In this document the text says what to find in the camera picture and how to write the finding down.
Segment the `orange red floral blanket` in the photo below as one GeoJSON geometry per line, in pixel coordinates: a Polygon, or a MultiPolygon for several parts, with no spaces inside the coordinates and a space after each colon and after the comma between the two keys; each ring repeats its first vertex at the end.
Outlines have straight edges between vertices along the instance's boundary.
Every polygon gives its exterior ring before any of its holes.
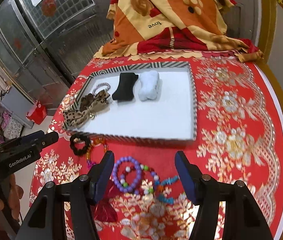
{"type": "Polygon", "coordinates": [[[111,0],[107,18],[113,38],[95,57],[233,50],[241,62],[257,61],[263,53],[251,40],[226,34],[223,16],[235,5],[234,0],[111,0]]]}

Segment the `black fuzzy hair clip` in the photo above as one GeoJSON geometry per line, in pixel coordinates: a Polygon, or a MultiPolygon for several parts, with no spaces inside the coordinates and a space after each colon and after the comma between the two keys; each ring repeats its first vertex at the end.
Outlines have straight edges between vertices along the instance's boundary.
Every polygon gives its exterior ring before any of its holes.
{"type": "Polygon", "coordinates": [[[134,98],[133,87],[138,80],[135,73],[121,73],[116,91],[112,94],[114,101],[132,101],[134,98]]]}

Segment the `striped white tray box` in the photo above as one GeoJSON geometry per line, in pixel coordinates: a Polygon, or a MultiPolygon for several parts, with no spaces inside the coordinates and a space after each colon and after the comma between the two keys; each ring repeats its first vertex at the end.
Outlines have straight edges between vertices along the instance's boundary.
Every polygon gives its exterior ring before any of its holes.
{"type": "Polygon", "coordinates": [[[76,125],[65,121],[63,129],[86,135],[104,135],[123,141],[194,141],[197,137],[196,86],[188,61],[135,63],[92,72],[67,112],[77,112],[81,99],[97,85],[108,83],[109,94],[118,88],[120,74],[142,76],[155,70],[159,74],[157,97],[140,100],[140,79],[133,86],[133,99],[119,101],[107,99],[101,111],[84,114],[84,121],[76,125]]]}

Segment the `black hair scrunchie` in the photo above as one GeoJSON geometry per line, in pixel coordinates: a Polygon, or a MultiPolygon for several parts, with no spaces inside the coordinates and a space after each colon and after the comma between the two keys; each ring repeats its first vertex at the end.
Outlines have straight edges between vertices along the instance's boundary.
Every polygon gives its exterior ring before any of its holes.
{"type": "Polygon", "coordinates": [[[85,155],[91,146],[90,138],[84,134],[72,134],[69,142],[71,150],[78,157],[85,155]]]}

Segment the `red bag on floor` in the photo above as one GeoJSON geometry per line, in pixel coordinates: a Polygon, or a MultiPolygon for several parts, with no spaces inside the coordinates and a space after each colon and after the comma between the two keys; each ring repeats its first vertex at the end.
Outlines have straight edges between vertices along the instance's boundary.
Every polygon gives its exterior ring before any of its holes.
{"type": "Polygon", "coordinates": [[[27,112],[26,118],[40,125],[47,116],[46,107],[39,101],[36,101],[31,109],[27,112]]]}

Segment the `red fabric flower hairpiece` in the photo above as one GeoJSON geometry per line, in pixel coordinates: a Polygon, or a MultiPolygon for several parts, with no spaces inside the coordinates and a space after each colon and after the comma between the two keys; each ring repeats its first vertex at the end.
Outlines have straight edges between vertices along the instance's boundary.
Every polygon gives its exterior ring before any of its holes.
{"type": "Polygon", "coordinates": [[[94,220],[108,223],[114,223],[118,221],[117,212],[110,204],[110,199],[115,198],[119,194],[120,191],[117,186],[112,180],[109,180],[102,200],[100,200],[91,208],[94,220]]]}

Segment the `light blue fuzzy hair clip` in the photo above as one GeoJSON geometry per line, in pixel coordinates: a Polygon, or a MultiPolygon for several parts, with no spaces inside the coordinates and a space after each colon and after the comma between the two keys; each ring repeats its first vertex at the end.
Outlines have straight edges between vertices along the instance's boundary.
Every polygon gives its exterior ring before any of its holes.
{"type": "Polygon", "coordinates": [[[141,101],[155,100],[157,98],[157,85],[159,81],[159,73],[156,70],[143,72],[139,75],[141,88],[138,92],[141,101]]]}

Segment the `red floral embroidered tablecloth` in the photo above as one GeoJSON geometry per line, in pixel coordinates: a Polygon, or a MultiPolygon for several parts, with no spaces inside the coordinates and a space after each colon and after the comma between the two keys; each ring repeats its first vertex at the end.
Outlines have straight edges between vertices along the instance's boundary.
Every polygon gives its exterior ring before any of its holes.
{"type": "Polygon", "coordinates": [[[283,232],[283,111],[261,68],[229,53],[200,57],[93,59],[60,103],[49,131],[59,140],[42,152],[30,188],[34,201],[43,186],[69,183],[100,161],[107,150],[117,161],[111,180],[120,194],[110,199],[114,223],[95,220],[101,239],[188,239],[198,206],[188,200],[174,166],[183,151],[202,173],[234,184],[243,181],[255,197],[275,239],[283,232]],[[188,61],[197,96],[194,141],[123,141],[89,135],[92,146],[74,155],[63,112],[92,72],[135,63],[188,61]]]}

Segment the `metal glass door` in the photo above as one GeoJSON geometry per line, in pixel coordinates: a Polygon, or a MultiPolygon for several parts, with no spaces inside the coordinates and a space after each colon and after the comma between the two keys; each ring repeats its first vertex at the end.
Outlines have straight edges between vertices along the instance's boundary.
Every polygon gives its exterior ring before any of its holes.
{"type": "Polygon", "coordinates": [[[48,109],[69,87],[113,27],[110,0],[4,0],[0,5],[0,69],[28,100],[48,109]]]}

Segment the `leopard print bow scrunchie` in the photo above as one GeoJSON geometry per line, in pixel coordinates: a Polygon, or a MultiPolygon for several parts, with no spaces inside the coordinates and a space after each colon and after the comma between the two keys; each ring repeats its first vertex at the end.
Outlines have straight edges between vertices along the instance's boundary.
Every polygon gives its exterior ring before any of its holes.
{"type": "Polygon", "coordinates": [[[98,94],[89,93],[81,101],[79,109],[67,109],[63,112],[63,128],[74,128],[82,126],[87,120],[95,118],[96,114],[104,110],[108,105],[110,94],[101,90],[98,94]]]}

